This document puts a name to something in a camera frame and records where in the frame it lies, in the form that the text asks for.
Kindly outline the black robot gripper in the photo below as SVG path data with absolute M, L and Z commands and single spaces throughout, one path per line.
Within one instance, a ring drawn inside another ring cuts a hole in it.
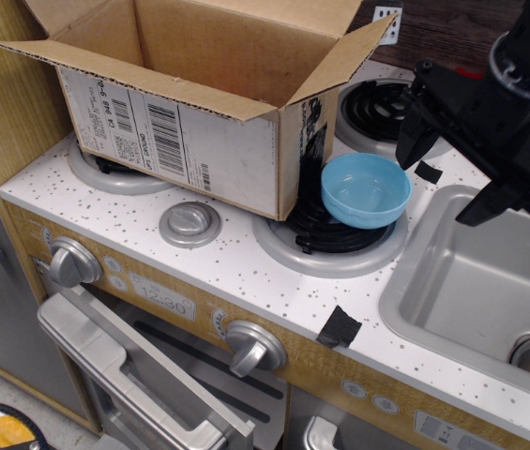
M 508 209 L 530 214 L 530 37 L 511 31 L 492 45 L 479 79 L 421 60 L 404 91 L 395 157 L 403 170 L 439 138 L 459 150 L 491 182 L 457 215 L 476 227 Z

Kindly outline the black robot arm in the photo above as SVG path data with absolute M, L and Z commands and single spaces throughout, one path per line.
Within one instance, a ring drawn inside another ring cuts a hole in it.
M 490 179 L 458 222 L 475 227 L 508 209 L 530 214 L 530 1 L 493 43 L 481 79 L 421 60 L 403 97 L 395 152 L 403 169 L 443 138 Z

